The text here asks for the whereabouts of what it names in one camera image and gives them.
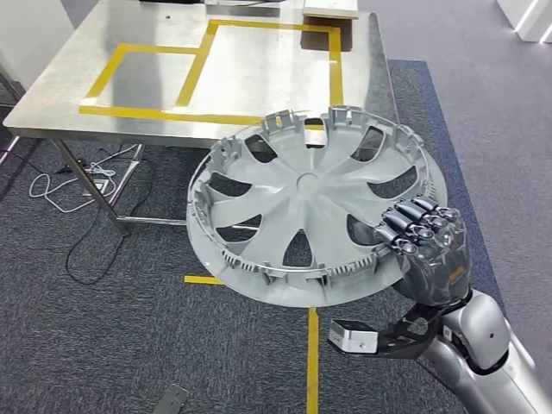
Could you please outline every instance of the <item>yellow tape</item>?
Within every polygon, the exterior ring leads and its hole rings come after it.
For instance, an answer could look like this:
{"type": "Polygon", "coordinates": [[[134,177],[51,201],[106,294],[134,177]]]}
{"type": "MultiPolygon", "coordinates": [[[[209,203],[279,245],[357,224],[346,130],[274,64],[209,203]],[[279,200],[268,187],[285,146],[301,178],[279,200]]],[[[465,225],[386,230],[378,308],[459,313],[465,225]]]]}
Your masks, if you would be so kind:
{"type": "Polygon", "coordinates": [[[184,81],[184,85],[182,86],[180,93],[177,98],[176,106],[188,106],[191,100],[192,94],[196,89],[197,81],[199,80],[199,75],[203,70],[203,66],[205,65],[207,56],[209,55],[211,45],[213,44],[214,35],[217,34],[217,28],[218,25],[210,20],[207,25],[205,34],[203,35],[203,39],[199,45],[199,52],[196,55],[193,59],[193,63],[191,64],[190,70],[187,76],[187,80],[184,81]]]}
{"type": "Polygon", "coordinates": [[[90,88],[90,91],[85,97],[99,97],[101,91],[103,91],[103,88],[107,85],[107,82],[113,76],[113,73],[120,64],[125,56],[125,53],[126,53],[125,45],[117,45],[113,54],[107,61],[106,67],[101,71],[100,76],[96,79],[96,82],[90,88]]]}
{"type": "Polygon", "coordinates": [[[187,274],[182,280],[183,283],[198,283],[202,285],[224,285],[223,282],[212,276],[194,276],[187,274]]]}
{"type": "Polygon", "coordinates": [[[329,103],[343,105],[343,79],[341,75],[341,30],[332,28],[328,34],[329,50],[329,103]]]}
{"type": "Polygon", "coordinates": [[[198,47],[138,45],[134,43],[122,43],[119,46],[123,46],[127,53],[198,54],[200,51],[198,47]]]}
{"type": "Polygon", "coordinates": [[[217,26],[234,26],[236,28],[276,28],[279,30],[301,30],[304,32],[330,33],[334,28],[329,26],[315,26],[313,24],[294,24],[279,22],[249,22],[245,20],[211,20],[217,26]]]}
{"type": "MultiPolygon", "coordinates": [[[[96,79],[85,98],[97,98],[107,85],[116,69],[120,64],[125,53],[179,53],[194,54],[196,57],[187,74],[184,85],[178,94],[175,106],[187,107],[190,104],[193,91],[197,86],[201,72],[203,70],[208,55],[213,44],[218,26],[235,26],[243,28],[274,28],[291,29],[309,32],[328,33],[328,49],[329,53],[329,95],[331,105],[343,104],[343,85],[341,70],[341,40],[339,28],[326,26],[315,26],[310,24],[292,24],[279,22],[248,22],[233,20],[209,20],[199,47],[169,47],[155,45],[137,45],[121,43],[107,61],[106,67],[96,79]]],[[[156,110],[147,108],[128,107],[101,107],[95,105],[81,105],[79,113],[87,115],[119,116],[134,119],[155,119],[163,121],[184,121],[184,122],[209,122],[230,125],[253,125],[258,123],[262,116],[238,116],[238,115],[216,115],[216,114],[182,114],[171,110],[156,110]]],[[[307,129],[322,129],[321,126],[308,126],[307,129]]]]}
{"type": "Polygon", "coordinates": [[[307,414],[319,413],[319,314],[309,308],[307,341],[307,414]]]}
{"type": "Polygon", "coordinates": [[[119,116],[134,119],[161,119],[164,121],[187,121],[225,123],[229,125],[254,125],[261,116],[217,115],[217,114],[177,114],[169,110],[152,110],[147,108],[126,108],[122,106],[81,105],[79,113],[85,115],[119,116]]]}

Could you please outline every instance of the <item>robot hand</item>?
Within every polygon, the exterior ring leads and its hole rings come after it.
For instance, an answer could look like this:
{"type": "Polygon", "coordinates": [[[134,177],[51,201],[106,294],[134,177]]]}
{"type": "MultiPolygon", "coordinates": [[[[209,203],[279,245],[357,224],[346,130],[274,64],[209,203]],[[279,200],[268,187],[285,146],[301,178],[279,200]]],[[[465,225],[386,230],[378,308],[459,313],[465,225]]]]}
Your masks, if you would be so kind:
{"type": "Polygon", "coordinates": [[[469,292],[466,230],[456,209],[425,196],[396,203],[375,233],[396,253],[403,279],[394,287],[419,304],[450,305],[469,292]]]}

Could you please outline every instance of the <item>gray carpet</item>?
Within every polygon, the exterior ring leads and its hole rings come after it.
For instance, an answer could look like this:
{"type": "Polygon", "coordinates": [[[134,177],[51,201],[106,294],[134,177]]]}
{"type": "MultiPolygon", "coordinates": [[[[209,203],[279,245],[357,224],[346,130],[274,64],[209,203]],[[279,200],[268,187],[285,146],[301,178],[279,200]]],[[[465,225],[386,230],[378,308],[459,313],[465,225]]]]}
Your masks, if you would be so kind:
{"type": "MultiPolygon", "coordinates": [[[[436,96],[424,83],[427,67],[393,61],[390,70],[401,120],[424,136],[438,162],[454,157],[439,153],[448,136],[436,96]]],[[[86,160],[99,159],[99,147],[72,145],[86,160]]],[[[47,172],[63,165],[48,142],[23,141],[17,152],[47,172]]],[[[153,177],[139,214],[184,217],[187,178],[205,153],[148,148],[149,162],[132,178],[119,210],[131,210],[153,177]]],[[[463,204],[461,174],[455,166],[445,171],[455,184],[451,201],[472,215],[469,198],[463,204]]],[[[0,412],[149,413],[171,382],[191,393],[186,413],[304,412],[306,310],[260,304],[224,286],[183,285],[184,273],[205,274],[183,228],[134,226],[104,279],[79,285],[65,274],[65,255],[95,208],[61,215],[31,201],[28,185],[35,175],[14,159],[0,169],[0,412]]],[[[57,199],[73,205],[78,187],[70,190],[57,199]]],[[[476,225],[473,218],[470,226],[476,225]]],[[[476,238],[479,229],[470,233],[476,238]]],[[[70,266],[79,278],[94,279],[119,241],[102,218],[70,266]]],[[[483,267],[474,269],[476,287],[500,301],[484,245],[476,250],[483,267]]],[[[344,358],[323,341],[330,317],[382,327],[409,305],[387,290],[319,310],[320,412],[464,412],[413,362],[344,358]]]]}
{"type": "Polygon", "coordinates": [[[424,60],[513,329],[552,394],[552,45],[495,0],[366,0],[388,58],[424,60]]]}
{"type": "Polygon", "coordinates": [[[3,85],[0,85],[0,108],[5,108],[5,105],[13,106],[14,103],[14,97],[6,91],[3,85]]]}
{"type": "MultiPolygon", "coordinates": [[[[9,108],[4,108],[0,106],[0,119],[5,118],[8,113],[10,109],[9,108]]],[[[6,130],[5,128],[0,126],[0,149],[5,148],[9,141],[11,141],[12,138],[12,135],[10,134],[9,131],[6,130]]]]}

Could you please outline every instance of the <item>white cable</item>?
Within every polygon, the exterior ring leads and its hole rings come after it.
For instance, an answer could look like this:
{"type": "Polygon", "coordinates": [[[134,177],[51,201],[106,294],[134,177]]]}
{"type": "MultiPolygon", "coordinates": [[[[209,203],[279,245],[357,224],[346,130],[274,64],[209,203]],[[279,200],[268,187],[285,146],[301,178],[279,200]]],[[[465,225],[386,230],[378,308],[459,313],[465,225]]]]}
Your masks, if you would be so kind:
{"type": "MultiPolygon", "coordinates": [[[[116,192],[116,189],[117,187],[116,183],[115,181],[113,181],[112,178],[116,175],[116,172],[113,170],[106,170],[106,169],[101,168],[100,165],[103,162],[111,160],[115,157],[118,157],[119,155],[122,155],[122,154],[131,151],[132,149],[135,148],[137,145],[137,144],[134,144],[134,145],[132,145],[127,149],[119,151],[119,153],[109,155],[109,157],[104,158],[103,160],[100,160],[98,162],[92,162],[92,163],[91,163],[91,165],[88,168],[85,169],[85,171],[87,173],[100,174],[100,175],[103,175],[103,176],[107,178],[109,181],[109,183],[113,185],[113,188],[111,190],[109,190],[109,192],[104,194],[103,197],[109,197],[111,194],[116,192]]],[[[94,199],[91,199],[91,200],[87,201],[86,203],[78,205],[77,207],[75,207],[75,208],[72,208],[70,210],[64,210],[64,209],[62,209],[61,207],[60,207],[59,205],[57,205],[57,203],[55,203],[51,198],[48,197],[50,194],[54,194],[54,192],[59,190],[61,187],[66,186],[67,184],[74,183],[75,181],[78,181],[78,179],[69,179],[68,181],[65,181],[64,183],[61,183],[61,184],[51,190],[50,186],[51,184],[51,179],[49,176],[49,174],[40,174],[40,175],[37,176],[35,179],[33,179],[32,182],[31,183],[31,186],[29,187],[29,196],[30,198],[45,198],[48,203],[52,204],[54,207],[55,207],[56,209],[57,209],[59,211],[61,211],[62,213],[72,213],[74,211],[81,210],[83,207],[86,207],[87,205],[94,202],[94,199]],[[42,178],[46,179],[46,187],[45,188],[45,190],[41,193],[36,193],[36,194],[33,193],[32,189],[35,187],[35,184],[36,184],[36,181],[38,181],[39,179],[42,179],[42,178]]]]}

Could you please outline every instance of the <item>hubcap center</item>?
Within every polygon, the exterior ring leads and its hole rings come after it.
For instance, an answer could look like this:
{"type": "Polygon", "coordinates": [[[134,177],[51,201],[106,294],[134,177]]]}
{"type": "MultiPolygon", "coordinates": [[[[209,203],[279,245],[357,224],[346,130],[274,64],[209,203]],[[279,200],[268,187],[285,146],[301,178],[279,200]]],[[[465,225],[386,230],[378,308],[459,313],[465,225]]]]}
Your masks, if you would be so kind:
{"type": "Polygon", "coordinates": [[[310,194],[319,187],[319,177],[311,172],[303,174],[297,179],[297,189],[301,194],[310,194]]]}

